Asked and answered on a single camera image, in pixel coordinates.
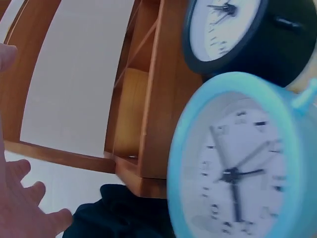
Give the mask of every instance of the wooden shelf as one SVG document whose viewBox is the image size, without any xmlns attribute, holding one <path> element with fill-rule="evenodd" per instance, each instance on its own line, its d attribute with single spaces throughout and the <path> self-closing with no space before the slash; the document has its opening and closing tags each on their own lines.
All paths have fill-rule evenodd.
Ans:
<svg viewBox="0 0 317 238">
<path fill-rule="evenodd" d="M 186 0 L 135 0 L 113 89 L 103 158 L 21 142 L 23 111 L 33 70 L 61 0 L 25 0 L 5 40 L 18 59 L 1 73 L 5 148 L 72 167 L 116 173 L 137 196 L 166 198 L 170 144 L 178 119 L 201 77 L 181 47 Z"/>
<path fill-rule="evenodd" d="M 115 161 L 113 155 L 104 153 L 103 158 L 83 156 L 65 151 L 46 148 L 25 142 L 4 142 L 5 148 L 13 153 L 44 160 L 61 165 L 77 167 L 80 169 L 94 170 L 104 173 L 113 173 L 115 170 Z"/>
<path fill-rule="evenodd" d="M 183 0 L 142 0 L 126 35 L 128 60 L 114 86 L 122 93 L 113 154 L 116 174 L 137 196 L 166 198 L 173 133 L 202 84 L 181 53 L 186 7 Z"/>
</svg>

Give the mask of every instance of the clock face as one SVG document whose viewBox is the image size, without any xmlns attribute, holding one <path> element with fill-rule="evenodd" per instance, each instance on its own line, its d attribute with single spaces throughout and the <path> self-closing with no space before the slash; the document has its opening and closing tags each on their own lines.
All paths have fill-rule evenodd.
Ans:
<svg viewBox="0 0 317 238">
<path fill-rule="evenodd" d="M 190 26 L 193 53 L 212 61 L 230 52 L 249 30 L 261 0 L 197 0 Z"/>
<path fill-rule="evenodd" d="M 186 222 L 198 238 L 263 238 L 283 202 L 282 140 L 252 99 L 223 104 L 217 117 L 198 122 L 201 139 L 192 135 L 196 156 L 182 174 Z"/>
</svg>

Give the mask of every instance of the alarm clock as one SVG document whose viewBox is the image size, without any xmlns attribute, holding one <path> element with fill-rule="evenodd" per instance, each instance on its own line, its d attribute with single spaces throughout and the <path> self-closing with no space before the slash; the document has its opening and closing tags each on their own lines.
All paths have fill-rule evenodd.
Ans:
<svg viewBox="0 0 317 238">
<path fill-rule="evenodd" d="M 317 227 L 317 79 L 297 95 L 215 76 L 177 124 L 167 198 L 180 238 L 310 238 Z"/>
<path fill-rule="evenodd" d="M 204 81 L 242 71 L 285 87 L 308 63 L 316 38 L 313 0 L 191 0 L 182 41 L 187 65 Z"/>
</svg>

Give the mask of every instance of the dark fabric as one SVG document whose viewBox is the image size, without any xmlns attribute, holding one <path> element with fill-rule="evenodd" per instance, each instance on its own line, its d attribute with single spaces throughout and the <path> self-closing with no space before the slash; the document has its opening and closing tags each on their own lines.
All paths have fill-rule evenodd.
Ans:
<svg viewBox="0 0 317 238">
<path fill-rule="evenodd" d="M 174 237 L 167 201 L 140 198 L 126 186 L 106 184 L 102 199 L 81 205 L 63 238 L 169 238 Z"/>
</svg>

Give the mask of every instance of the black alarm clock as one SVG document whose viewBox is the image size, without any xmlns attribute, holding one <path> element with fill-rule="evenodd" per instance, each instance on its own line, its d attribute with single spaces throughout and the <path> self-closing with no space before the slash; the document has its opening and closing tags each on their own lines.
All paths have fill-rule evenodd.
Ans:
<svg viewBox="0 0 317 238">
<path fill-rule="evenodd" d="M 310 60 L 316 38 L 313 0 L 191 0 L 183 51 L 205 80 L 242 71 L 285 87 Z"/>
</svg>

